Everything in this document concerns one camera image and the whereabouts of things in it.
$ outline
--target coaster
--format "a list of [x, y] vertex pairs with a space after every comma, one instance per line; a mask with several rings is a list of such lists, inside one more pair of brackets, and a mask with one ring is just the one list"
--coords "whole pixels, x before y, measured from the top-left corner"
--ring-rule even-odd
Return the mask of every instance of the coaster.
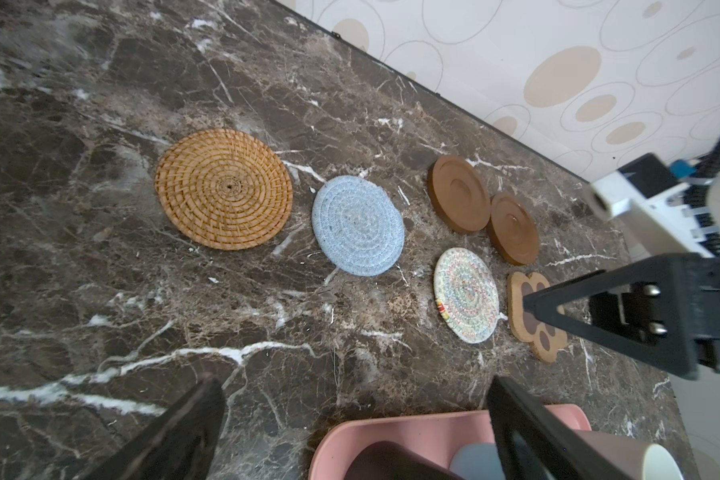
[[451, 248], [440, 255], [434, 268], [434, 298], [445, 322], [463, 341], [483, 342], [496, 329], [496, 282], [485, 263], [470, 250]]
[[383, 188], [360, 177], [333, 178], [317, 192], [312, 228], [328, 259], [353, 275], [383, 274], [403, 252], [400, 212]]
[[286, 224], [293, 188], [264, 143], [228, 128], [184, 137], [160, 159], [155, 190], [176, 227], [221, 250], [261, 245]]
[[539, 234], [534, 219], [518, 199], [499, 192], [490, 201], [488, 236], [501, 256], [513, 265], [528, 265], [539, 255]]
[[461, 157], [449, 155], [434, 162], [427, 192], [434, 211], [454, 232], [474, 234], [490, 219], [490, 196], [483, 179]]
[[530, 349], [542, 362], [552, 363], [557, 359], [557, 351], [564, 349], [568, 344], [568, 334], [564, 330], [556, 329], [536, 320], [533, 313], [523, 309], [523, 296], [549, 288], [549, 281], [542, 274], [533, 272], [526, 276], [520, 272], [509, 275], [508, 305], [509, 327], [512, 334], [520, 341], [530, 343]]

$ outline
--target light blue coaster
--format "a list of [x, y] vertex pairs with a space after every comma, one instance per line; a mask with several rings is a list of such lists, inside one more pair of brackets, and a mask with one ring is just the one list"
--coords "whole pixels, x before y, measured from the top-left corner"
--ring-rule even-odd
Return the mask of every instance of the light blue coaster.
[[403, 252], [405, 227], [384, 189], [343, 175], [317, 192], [312, 228], [323, 253], [353, 275], [383, 274]]

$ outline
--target patterned wallpaper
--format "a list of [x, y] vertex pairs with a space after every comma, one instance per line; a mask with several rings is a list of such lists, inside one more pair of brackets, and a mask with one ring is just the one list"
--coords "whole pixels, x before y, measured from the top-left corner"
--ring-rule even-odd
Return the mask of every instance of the patterned wallpaper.
[[279, 1], [587, 180], [720, 135], [720, 0]]

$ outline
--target screw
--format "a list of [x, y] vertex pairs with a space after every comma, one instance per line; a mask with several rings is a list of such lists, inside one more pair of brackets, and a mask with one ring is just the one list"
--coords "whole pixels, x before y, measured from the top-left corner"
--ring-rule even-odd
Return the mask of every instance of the screw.
[[643, 287], [643, 293], [645, 293], [648, 296], [659, 296], [659, 293], [661, 293], [661, 290], [659, 290], [659, 287], [657, 285], [653, 285], [653, 283], [649, 283], [648, 285], [645, 285]]
[[648, 331], [653, 333], [653, 335], [665, 335], [666, 327], [662, 323], [651, 322], [648, 324]]

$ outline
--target brown paw pad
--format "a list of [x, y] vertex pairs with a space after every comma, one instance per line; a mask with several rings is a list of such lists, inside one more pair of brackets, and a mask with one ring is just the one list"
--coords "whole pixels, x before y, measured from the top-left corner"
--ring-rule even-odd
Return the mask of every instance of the brown paw pad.
[[[550, 283], [544, 275], [533, 272], [526, 276], [520, 272], [510, 274], [508, 285], [509, 326], [512, 334], [520, 341], [530, 343], [530, 349], [539, 360], [552, 363], [557, 359], [557, 351], [565, 348], [568, 335], [536, 320], [536, 317], [523, 309], [523, 296], [547, 288]], [[563, 313], [563, 307], [557, 307]]]

